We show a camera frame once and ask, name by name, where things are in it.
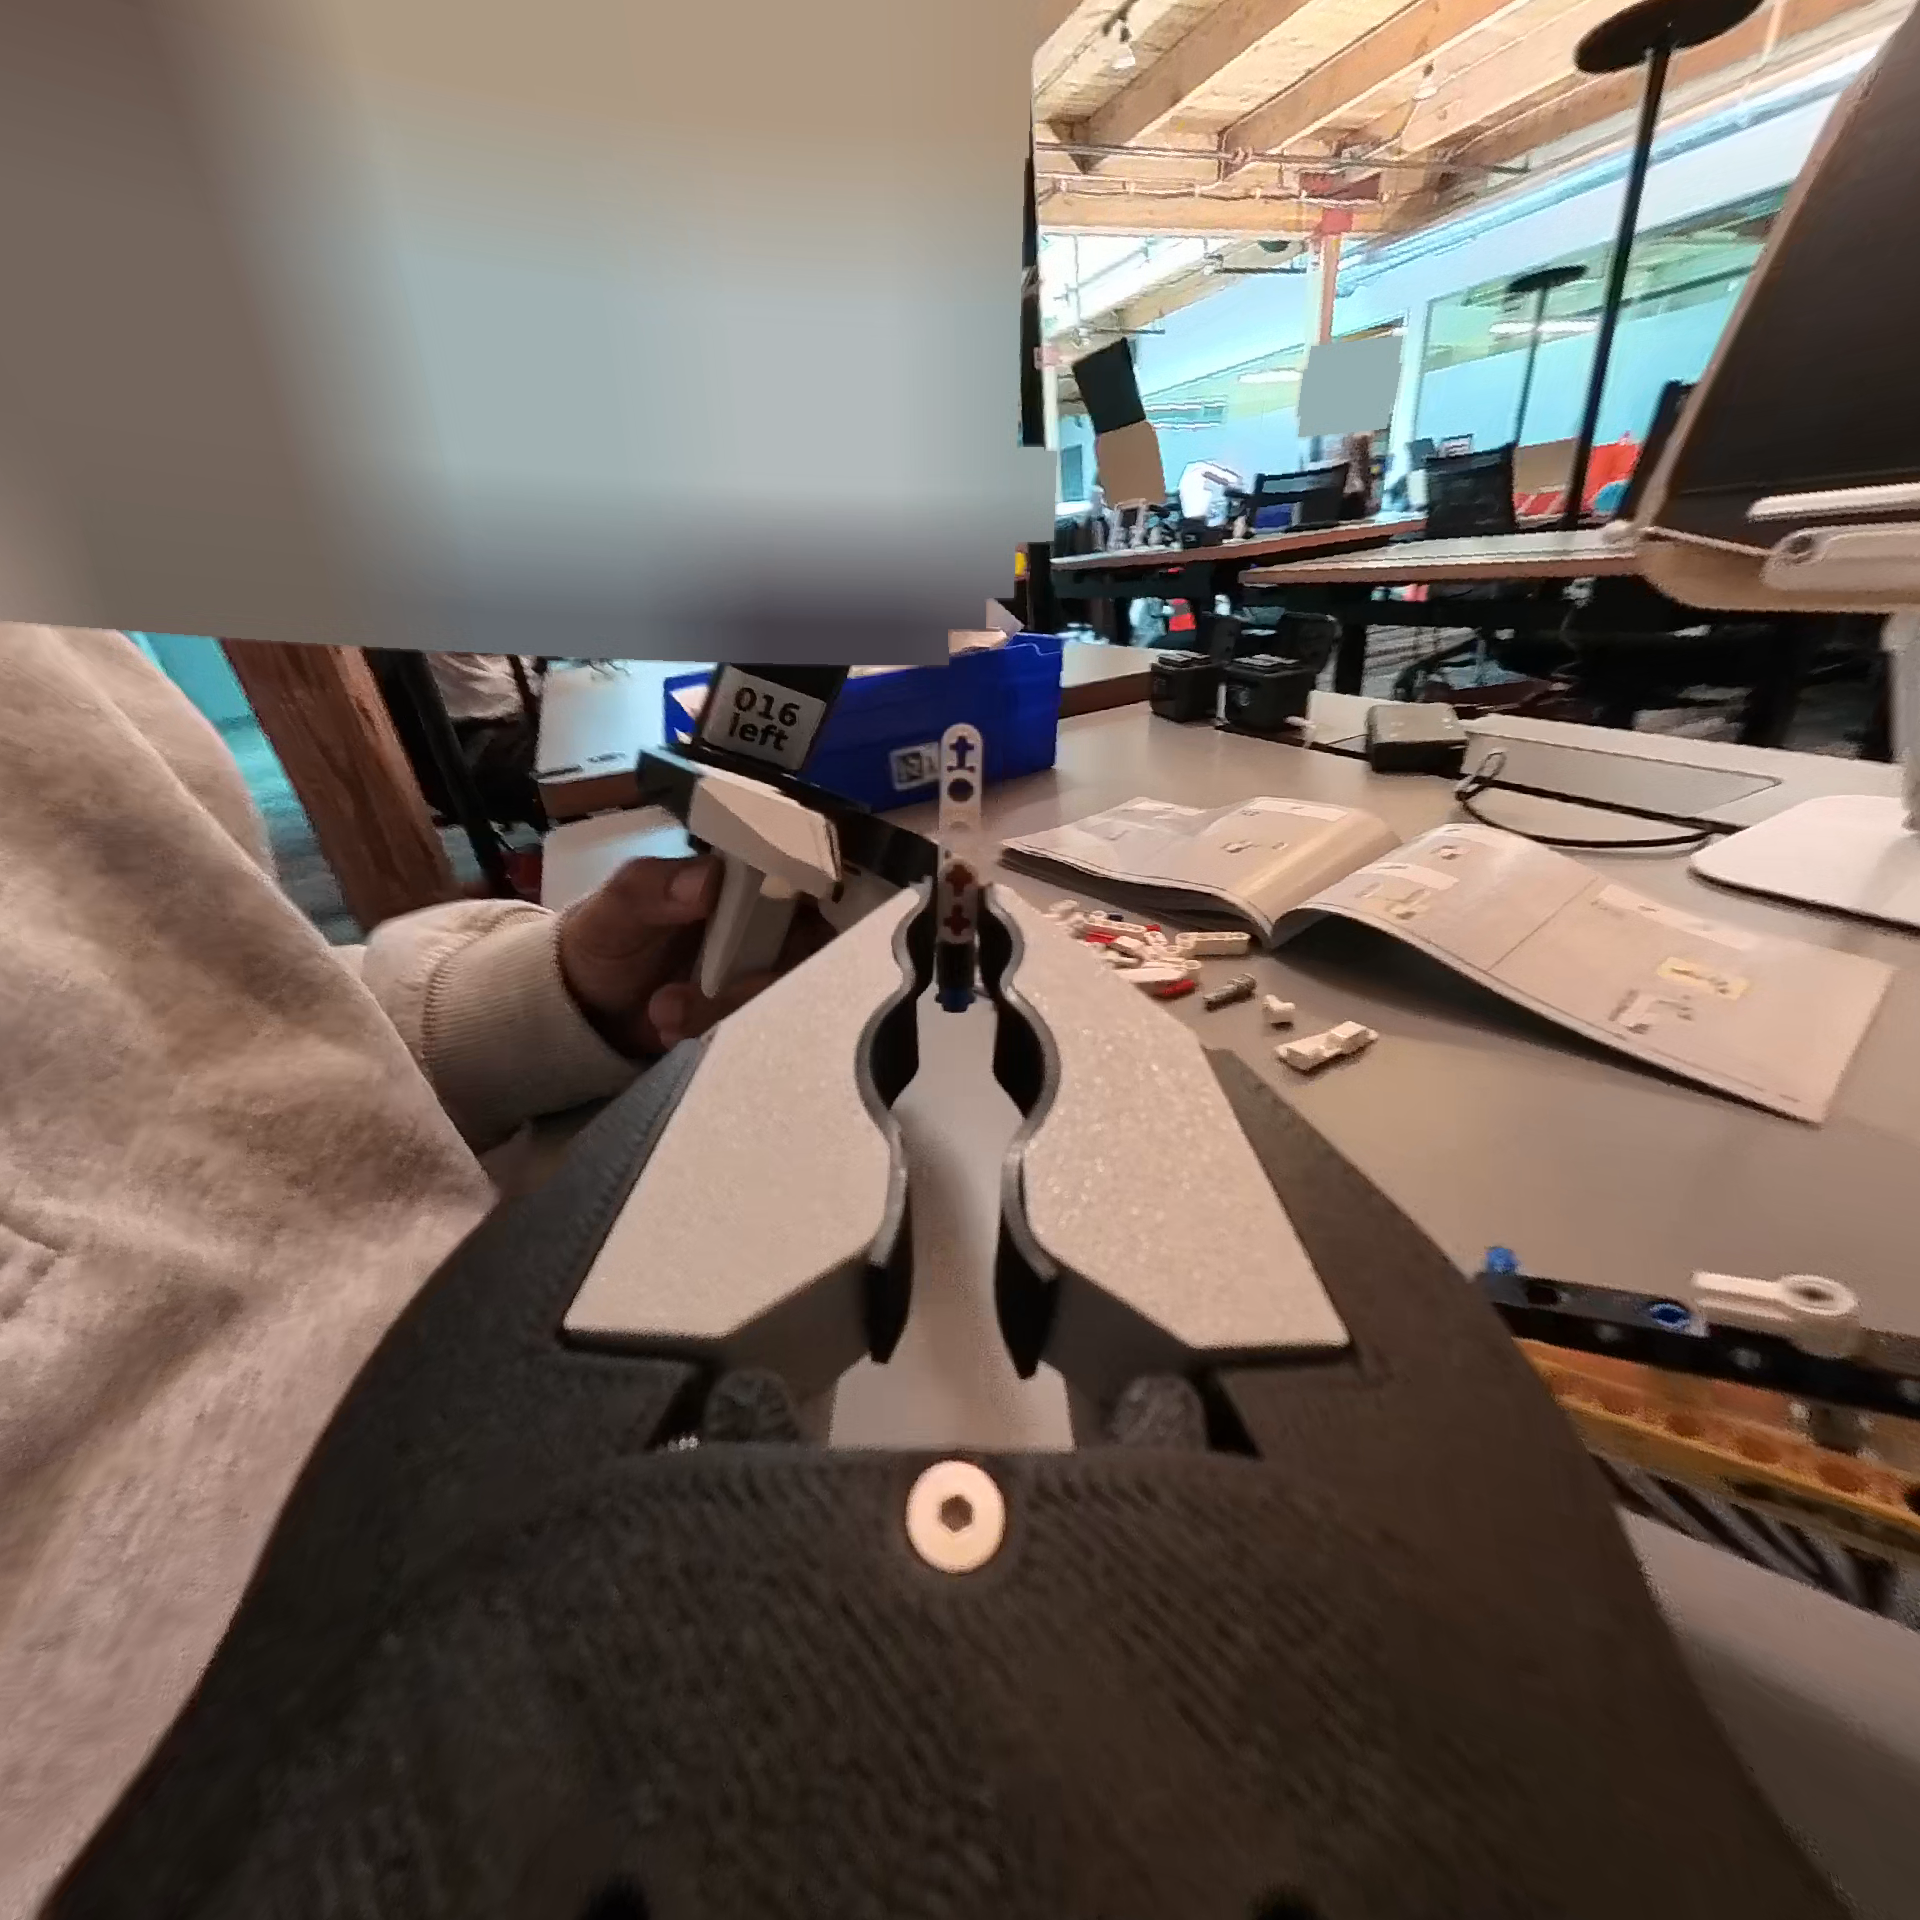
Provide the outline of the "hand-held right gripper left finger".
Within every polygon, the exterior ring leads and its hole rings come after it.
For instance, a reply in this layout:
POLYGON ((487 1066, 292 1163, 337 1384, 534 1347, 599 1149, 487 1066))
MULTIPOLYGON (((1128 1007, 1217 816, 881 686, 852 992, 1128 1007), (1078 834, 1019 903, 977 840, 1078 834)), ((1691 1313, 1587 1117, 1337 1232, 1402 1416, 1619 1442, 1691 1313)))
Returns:
POLYGON ((888 1359, 912 1306, 895 1104, 921 1066, 918 1002, 907 889, 721 1023, 567 1337, 707 1366, 888 1359))

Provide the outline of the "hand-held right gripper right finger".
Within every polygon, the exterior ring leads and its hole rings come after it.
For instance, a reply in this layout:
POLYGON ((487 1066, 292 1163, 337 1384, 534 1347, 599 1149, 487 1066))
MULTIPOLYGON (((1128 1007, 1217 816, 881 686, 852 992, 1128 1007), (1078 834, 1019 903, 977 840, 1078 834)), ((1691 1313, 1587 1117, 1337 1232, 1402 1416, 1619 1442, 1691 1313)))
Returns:
POLYGON ((981 900, 995 1076, 995 1312, 1019 1370, 1204 1377, 1351 1333, 1195 1032, 1005 886, 981 900))

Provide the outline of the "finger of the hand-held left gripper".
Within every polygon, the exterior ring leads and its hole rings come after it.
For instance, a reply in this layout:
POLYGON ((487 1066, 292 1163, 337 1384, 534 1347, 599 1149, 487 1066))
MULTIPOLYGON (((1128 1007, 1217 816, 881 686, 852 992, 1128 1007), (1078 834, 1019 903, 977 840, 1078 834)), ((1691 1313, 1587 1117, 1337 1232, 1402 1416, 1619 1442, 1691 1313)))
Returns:
POLYGON ((852 877, 871 877, 895 889, 934 880, 934 840, 867 807, 832 812, 839 866, 852 877))

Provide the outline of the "white lego liftarm with pins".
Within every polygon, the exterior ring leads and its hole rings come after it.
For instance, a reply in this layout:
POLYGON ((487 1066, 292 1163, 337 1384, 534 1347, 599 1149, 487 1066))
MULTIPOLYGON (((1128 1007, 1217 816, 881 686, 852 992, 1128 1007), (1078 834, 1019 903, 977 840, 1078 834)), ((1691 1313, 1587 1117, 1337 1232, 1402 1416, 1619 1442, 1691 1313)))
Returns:
POLYGON ((962 1013, 974 1000, 981 949, 982 737, 954 723, 941 737, 941 832, 934 869, 934 1000, 962 1013))

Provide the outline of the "person's left forearm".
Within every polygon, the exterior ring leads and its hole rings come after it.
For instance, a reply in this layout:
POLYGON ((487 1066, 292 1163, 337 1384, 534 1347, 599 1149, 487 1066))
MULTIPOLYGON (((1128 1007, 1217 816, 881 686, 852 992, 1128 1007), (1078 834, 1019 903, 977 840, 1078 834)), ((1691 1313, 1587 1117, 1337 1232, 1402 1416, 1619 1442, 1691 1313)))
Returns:
POLYGON ((342 952, 477 1154, 641 1076, 574 1000, 562 927, 538 903, 459 900, 379 923, 342 952))

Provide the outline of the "pile of white lego pieces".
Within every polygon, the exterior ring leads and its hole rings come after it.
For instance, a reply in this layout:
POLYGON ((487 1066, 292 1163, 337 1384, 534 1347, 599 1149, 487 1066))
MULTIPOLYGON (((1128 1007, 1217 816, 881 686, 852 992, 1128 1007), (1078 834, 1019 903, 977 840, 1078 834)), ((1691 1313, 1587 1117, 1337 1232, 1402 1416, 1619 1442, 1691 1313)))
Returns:
POLYGON ((1254 952, 1254 933, 1241 926, 1175 927, 1131 919, 1114 907, 1079 904, 1078 900, 1045 904, 1044 919, 1095 952, 1105 972, 1124 973, 1139 994, 1162 1002, 1204 1000, 1211 992, 1204 983, 1204 972, 1211 963, 1238 963, 1254 952))

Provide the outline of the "open lego instruction booklet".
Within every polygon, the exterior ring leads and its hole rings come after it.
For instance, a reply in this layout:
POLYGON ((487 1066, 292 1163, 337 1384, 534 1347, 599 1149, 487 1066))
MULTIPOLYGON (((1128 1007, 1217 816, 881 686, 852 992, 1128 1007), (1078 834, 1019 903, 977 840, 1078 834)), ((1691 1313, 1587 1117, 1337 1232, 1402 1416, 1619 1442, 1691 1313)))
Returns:
POLYGON ((1342 919, 1631 1063, 1825 1123, 1895 969, 1699 916, 1505 827, 1397 840, 1372 812, 1137 797, 1014 834, 1004 857, 1221 912, 1264 944, 1342 919))

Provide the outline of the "blue yellow black lego model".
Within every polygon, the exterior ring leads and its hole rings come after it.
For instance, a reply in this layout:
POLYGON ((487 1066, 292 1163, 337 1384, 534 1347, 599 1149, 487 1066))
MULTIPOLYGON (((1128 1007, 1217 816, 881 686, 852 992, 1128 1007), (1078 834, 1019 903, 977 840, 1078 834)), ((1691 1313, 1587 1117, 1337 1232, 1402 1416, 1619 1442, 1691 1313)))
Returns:
POLYGON ((1815 1274, 1477 1287, 1635 1517, 1917 1627, 1917 1333, 1815 1274))

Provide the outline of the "person's left hand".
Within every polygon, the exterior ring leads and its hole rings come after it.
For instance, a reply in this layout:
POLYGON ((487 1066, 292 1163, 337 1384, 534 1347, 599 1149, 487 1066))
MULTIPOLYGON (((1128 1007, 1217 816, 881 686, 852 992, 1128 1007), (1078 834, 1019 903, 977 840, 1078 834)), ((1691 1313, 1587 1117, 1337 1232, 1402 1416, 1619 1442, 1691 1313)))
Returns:
POLYGON ((771 983, 748 973, 707 994, 694 976, 721 877, 714 857, 635 857, 559 913, 567 992, 631 1063, 697 1039, 771 983))

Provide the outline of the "blue plastic bin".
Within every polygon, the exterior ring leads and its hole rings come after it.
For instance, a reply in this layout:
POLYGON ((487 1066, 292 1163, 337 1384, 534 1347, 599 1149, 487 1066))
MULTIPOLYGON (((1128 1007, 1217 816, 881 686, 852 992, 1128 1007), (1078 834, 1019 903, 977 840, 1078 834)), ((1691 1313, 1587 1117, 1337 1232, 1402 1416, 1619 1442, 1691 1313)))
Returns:
MULTIPOLYGON (((954 723, 982 737, 982 783, 1032 776, 1058 760, 1059 709, 1059 637, 1019 632, 947 663, 852 667, 797 780, 869 812, 934 800, 954 723)), ((665 744, 689 739, 664 720, 665 744)))

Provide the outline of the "black pole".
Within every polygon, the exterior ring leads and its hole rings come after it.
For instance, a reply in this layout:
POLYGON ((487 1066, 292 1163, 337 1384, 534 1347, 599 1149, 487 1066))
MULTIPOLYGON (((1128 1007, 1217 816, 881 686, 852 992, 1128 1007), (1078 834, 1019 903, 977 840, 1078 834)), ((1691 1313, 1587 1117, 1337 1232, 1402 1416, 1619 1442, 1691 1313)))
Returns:
POLYGON ((1018 293, 1018 399, 1019 399, 1019 444, 1045 444, 1045 399, 1044 399, 1044 317, 1041 317, 1041 217, 1038 217, 1038 166, 1034 139, 1027 143, 1019 179, 1019 293, 1018 293))

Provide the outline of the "long background desk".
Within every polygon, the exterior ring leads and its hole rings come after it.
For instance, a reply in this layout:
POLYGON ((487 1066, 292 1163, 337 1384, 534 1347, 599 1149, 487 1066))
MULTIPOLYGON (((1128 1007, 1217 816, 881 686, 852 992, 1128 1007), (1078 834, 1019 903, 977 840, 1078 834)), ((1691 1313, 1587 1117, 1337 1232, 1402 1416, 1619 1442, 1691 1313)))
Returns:
POLYGON ((1051 560, 1058 602, 1178 600, 1211 613, 1244 589, 1402 589, 1485 582, 1578 582, 1635 576, 1631 533, 1607 529, 1519 529, 1515 533, 1428 540, 1419 516, 1339 523, 1227 540, 1217 544, 1139 544, 1051 560))

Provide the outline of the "white monitor stand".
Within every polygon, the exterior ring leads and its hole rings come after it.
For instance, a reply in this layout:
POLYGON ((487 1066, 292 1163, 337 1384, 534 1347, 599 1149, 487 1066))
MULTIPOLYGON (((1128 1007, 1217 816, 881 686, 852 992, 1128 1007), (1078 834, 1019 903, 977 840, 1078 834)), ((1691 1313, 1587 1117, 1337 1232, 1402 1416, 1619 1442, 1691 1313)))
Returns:
POLYGON ((1917 930, 1917 482, 1769 494, 1749 516, 1784 529, 1759 564, 1774 596, 1885 613, 1899 793, 1792 803, 1695 850, 1688 866, 1729 890, 1917 930))

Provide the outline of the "black floor lamp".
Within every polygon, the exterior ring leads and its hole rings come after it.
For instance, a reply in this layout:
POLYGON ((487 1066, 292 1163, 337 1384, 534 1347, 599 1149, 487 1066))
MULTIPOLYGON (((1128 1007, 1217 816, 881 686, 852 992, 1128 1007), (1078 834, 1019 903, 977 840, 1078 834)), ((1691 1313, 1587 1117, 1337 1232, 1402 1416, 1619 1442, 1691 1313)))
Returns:
POLYGON ((1552 330, 1549 327, 1549 302, 1561 292, 1567 292, 1572 284, 1581 284, 1581 280, 1587 280, 1587 264, 1568 259, 1568 263, 1552 263, 1552 264, 1541 264, 1541 269, 1531 269, 1527 274, 1517 274, 1505 284, 1505 299, 1508 302, 1527 299, 1531 306, 1528 317, 1527 317, 1527 327, 1522 327, 1527 356, 1522 356, 1522 373, 1519 373, 1519 396, 1515 403, 1515 420, 1511 420, 1511 437, 1508 437, 1511 449, 1522 444, 1531 390, 1534 390, 1534 382, 1537 382, 1537 362, 1541 362, 1541 350, 1542 350, 1542 344, 1549 340, 1549 330, 1552 330))
POLYGON ((1751 19, 1758 3, 1629 3, 1588 27, 1574 47, 1574 69, 1582 76, 1639 74, 1639 106, 1635 136, 1629 139, 1629 166, 1622 177, 1619 217, 1615 246, 1607 263, 1597 340, 1582 390, 1582 410, 1572 449, 1572 467, 1562 490, 1561 529, 1574 530, 1587 510, 1588 466, 1597 442, 1602 387, 1615 362, 1615 342, 1622 313, 1622 289, 1642 214, 1647 177, 1651 167, 1654 136, 1672 60, 1719 39, 1751 19))

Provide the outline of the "black monitor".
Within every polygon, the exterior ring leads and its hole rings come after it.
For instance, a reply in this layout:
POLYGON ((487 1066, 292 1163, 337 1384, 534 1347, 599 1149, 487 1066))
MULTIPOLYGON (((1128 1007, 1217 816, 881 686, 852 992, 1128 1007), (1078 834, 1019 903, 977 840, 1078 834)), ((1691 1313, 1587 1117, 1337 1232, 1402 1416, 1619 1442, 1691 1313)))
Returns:
POLYGON ((1707 610, 1917 610, 1917 16, 1828 116, 1631 552, 1707 610))

